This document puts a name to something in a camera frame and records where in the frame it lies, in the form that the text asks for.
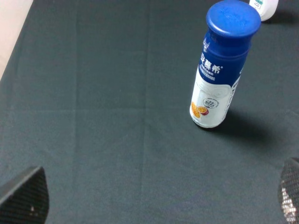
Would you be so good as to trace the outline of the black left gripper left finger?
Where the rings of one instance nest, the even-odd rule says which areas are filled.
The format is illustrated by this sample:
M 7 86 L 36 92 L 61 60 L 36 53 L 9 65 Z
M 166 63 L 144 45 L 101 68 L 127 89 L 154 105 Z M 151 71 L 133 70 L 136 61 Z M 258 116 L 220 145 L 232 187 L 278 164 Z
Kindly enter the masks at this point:
M 50 207 L 45 170 L 31 166 L 0 187 L 2 224 L 44 224 Z

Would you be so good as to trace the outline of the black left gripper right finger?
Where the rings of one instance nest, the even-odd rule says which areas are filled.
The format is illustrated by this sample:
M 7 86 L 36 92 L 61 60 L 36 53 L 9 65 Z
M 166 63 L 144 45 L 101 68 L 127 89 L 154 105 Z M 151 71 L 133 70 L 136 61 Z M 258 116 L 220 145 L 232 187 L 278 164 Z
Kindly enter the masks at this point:
M 284 162 L 278 185 L 280 209 L 288 224 L 299 223 L 299 159 Z

